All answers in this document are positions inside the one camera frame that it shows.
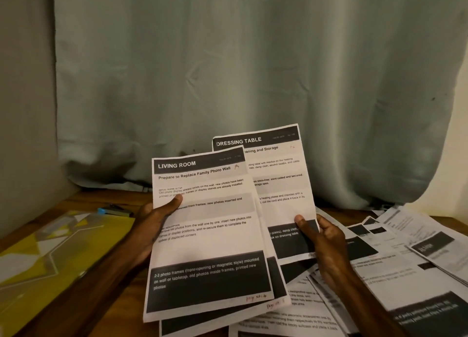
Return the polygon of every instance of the table surface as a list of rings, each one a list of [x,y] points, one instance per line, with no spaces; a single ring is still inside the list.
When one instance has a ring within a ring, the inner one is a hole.
[[[141,192],[126,192],[114,190],[92,190],[82,191],[74,194],[67,200],[64,200],[46,211],[41,216],[22,226],[18,230],[9,234],[7,237],[0,240],[0,252],[25,238],[27,235],[34,233],[39,228],[43,227],[48,222],[56,217],[64,214],[68,210],[95,211],[99,207],[103,207],[109,203],[117,204],[125,209],[137,212],[138,208],[152,201],[151,193]],[[336,218],[345,226],[362,222],[367,216],[374,216],[369,211],[364,210],[349,210],[322,208],[328,214]],[[434,218],[443,225],[452,228],[458,232],[468,235],[468,226],[459,222],[454,218],[438,217]],[[116,292],[112,301],[109,301],[106,306],[102,307],[102,313],[98,314],[93,326],[90,326],[91,337],[107,337],[107,336],[151,336],[159,335],[159,326],[157,322],[143,323],[143,305],[145,302],[146,279],[148,269],[143,268],[139,272],[134,272],[129,279],[121,284],[120,289]],[[50,305],[61,304],[60,296],[55,299]],[[34,320],[26,325],[19,333],[19,336],[44,336],[50,335],[46,331],[37,329],[38,322],[40,325],[49,325],[52,327],[54,321],[43,321],[42,314],[39,314]],[[205,336],[220,337],[227,336],[227,327],[212,331]]]

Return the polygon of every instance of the curtain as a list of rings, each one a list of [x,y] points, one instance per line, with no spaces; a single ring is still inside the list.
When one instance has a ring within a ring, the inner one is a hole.
[[[152,157],[299,123],[314,195],[416,200],[432,179],[468,0],[55,0],[59,156],[85,187]]]

